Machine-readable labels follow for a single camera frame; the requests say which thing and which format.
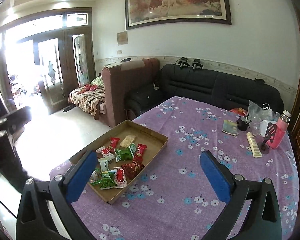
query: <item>white horse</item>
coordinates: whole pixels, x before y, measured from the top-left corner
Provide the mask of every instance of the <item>white horse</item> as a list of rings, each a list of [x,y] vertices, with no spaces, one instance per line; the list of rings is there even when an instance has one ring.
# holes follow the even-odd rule
[[[164,7],[167,7],[167,15],[168,15],[168,11],[171,7],[174,6],[174,4],[184,4],[184,2],[182,0],[162,0],[162,5],[161,5],[161,9],[160,9],[160,14],[162,14],[162,9]]]

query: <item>pillow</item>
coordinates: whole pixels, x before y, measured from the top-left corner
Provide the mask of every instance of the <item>pillow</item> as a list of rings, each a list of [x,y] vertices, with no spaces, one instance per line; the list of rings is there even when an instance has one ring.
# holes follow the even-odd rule
[[[91,85],[97,85],[98,87],[104,88],[105,85],[103,83],[102,77],[97,77],[90,82]]]

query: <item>green snack packet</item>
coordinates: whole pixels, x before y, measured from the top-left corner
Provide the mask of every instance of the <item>green snack packet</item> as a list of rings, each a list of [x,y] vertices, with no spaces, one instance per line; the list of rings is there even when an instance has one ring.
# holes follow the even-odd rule
[[[120,150],[116,148],[114,149],[114,152],[117,155],[115,161],[118,162],[118,161],[132,160],[136,151],[137,151],[137,147],[134,143],[131,143],[131,145],[128,148],[125,148],[124,150]]]
[[[114,182],[114,176],[116,174],[116,171],[104,171],[101,173],[101,180],[98,180],[95,182],[96,185],[99,184],[100,189],[109,189],[116,187],[117,184]]]

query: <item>black leather sofa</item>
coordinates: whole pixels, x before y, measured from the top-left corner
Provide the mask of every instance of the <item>black leather sofa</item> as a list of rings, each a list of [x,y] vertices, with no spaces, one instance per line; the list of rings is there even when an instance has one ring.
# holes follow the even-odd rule
[[[208,103],[226,110],[248,109],[249,100],[259,106],[269,103],[271,109],[280,114],[284,110],[280,93],[264,80],[222,73],[209,69],[167,64],[156,77],[158,90],[148,84],[132,90],[125,97],[127,118],[133,120],[161,102],[180,96]]]

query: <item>cardboard tray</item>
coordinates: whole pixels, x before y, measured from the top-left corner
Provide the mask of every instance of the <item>cardboard tray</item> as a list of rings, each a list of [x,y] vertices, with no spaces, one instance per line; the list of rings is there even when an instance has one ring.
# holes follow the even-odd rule
[[[98,185],[92,186],[90,183],[88,183],[88,185],[92,187],[92,189],[105,202],[108,202],[109,204],[113,204],[117,198],[119,198],[132,184],[134,184],[134,182],[144,172],[144,170],[147,168],[148,164],[153,160],[153,158],[166,146],[168,137],[155,131],[152,131],[149,128],[136,124],[130,120],[126,120],[114,127],[113,129],[111,129],[110,131],[106,132],[104,135],[100,136],[98,139],[94,140],[92,143],[90,143],[88,146],[86,146],[80,152],[78,152],[70,158],[70,162],[72,163],[72,165],[77,164],[86,151],[96,150],[102,146],[108,147],[110,145],[110,137],[120,138],[120,141],[117,145],[119,147],[119,144],[129,134],[137,136],[137,138],[134,141],[136,145],[138,143],[147,145],[147,149],[143,154],[142,161],[145,168],[133,180],[130,180],[126,177],[128,186],[125,188],[111,188],[100,190]],[[115,162],[114,159],[109,162],[109,169],[112,170],[114,167],[120,167],[121,165],[128,163],[132,163],[132,161]]]

